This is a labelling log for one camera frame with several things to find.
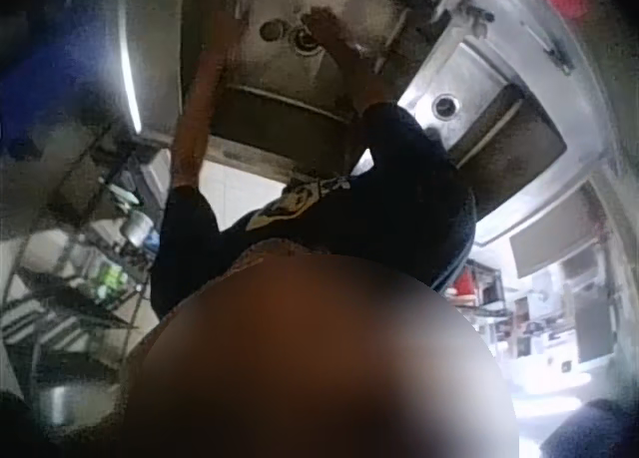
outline fluorescent light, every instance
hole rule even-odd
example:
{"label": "fluorescent light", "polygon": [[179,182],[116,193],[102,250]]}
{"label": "fluorescent light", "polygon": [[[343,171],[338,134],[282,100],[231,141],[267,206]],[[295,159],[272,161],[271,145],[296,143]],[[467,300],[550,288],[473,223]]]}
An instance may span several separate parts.
{"label": "fluorescent light", "polygon": [[536,418],[574,411],[581,400],[574,396],[555,396],[535,400],[512,400],[517,418]]}
{"label": "fluorescent light", "polygon": [[133,121],[136,134],[142,132],[142,121],[140,120],[140,110],[136,99],[136,90],[133,87],[133,73],[131,71],[131,58],[129,57],[129,44],[127,42],[127,1],[120,0],[118,5],[118,35],[120,36],[120,60],[122,62],[122,76],[124,79],[124,90],[127,93],[129,103],[129,114]]}
{"label": "fluorescent light", "polygon": [[591,380],[590,373],[547,373],[526,382],[525,389],[531,395],[543,395],[583,386]]}

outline stainless steel sink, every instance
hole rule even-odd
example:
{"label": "stainless steel sink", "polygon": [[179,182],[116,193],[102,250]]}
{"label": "stainless steel sink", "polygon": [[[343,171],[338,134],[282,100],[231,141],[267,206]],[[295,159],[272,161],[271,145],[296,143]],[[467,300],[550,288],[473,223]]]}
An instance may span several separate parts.
{"label": "stainless steel sink", "polygon": [[[349,172],[363,152],[350,128],[353,109],[332,58],[304,28],[301,17],[327,6],[344,22],[370,66],[387,76],[399,98],[426,59],[447,16],[429,24],[430,2],[415,0],[226,0],[249,16],[233,75],[220,100],[212,133],[293,160],[319,176]],[[191,82],[201,26],[211,9],[183,5],[182,76]]]}
{"label": "stainless steel sink", "polygon": [[[383,60],[405,22],[406,8],[390,0],[251,0],[249,29],[229,87],[348,121],[351,109],[339,70],[311,38],[304,41],[308,33],[300,18],[313,6],[330,7],[372,64]],[[261,30],[271,24],[282,33],[265,40]]]}

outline person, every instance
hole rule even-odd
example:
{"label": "person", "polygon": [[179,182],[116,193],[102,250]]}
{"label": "person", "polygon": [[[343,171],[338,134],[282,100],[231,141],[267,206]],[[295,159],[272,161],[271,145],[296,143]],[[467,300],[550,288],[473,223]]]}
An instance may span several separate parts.
{"label": "person", "polygon": [[151,301],[159,317],[265,240],[370,259],[437,291],[445,289],[469,253],[473,195],[441,143],[389,99],[329,9],[313,8],[302,21],[342,72],[374,166],[358,177],[287,188],[279,199],[220,231],[199,192],[199,175],[216,92],[225,69],[232,67],[243,27],[229,15],[214,14],[214,34],[201,55],[171,148],[171,190],[151,272]]}

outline black t-shirt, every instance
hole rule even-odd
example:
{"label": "black t-shirt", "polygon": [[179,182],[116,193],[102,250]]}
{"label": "black t-shirt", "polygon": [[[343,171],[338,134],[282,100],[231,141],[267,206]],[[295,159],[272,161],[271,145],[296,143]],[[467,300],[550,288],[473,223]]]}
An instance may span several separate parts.
{"label": "black t-shirt", "polygon": [[370,171],[285,190],[225,231],[198,190],[171,190],[151,274],[156,313],[164,316],[268,238],[374,260],[441,291],[472,245],[472,193],[441,143],[404,109],[377,104],[361,121]]}

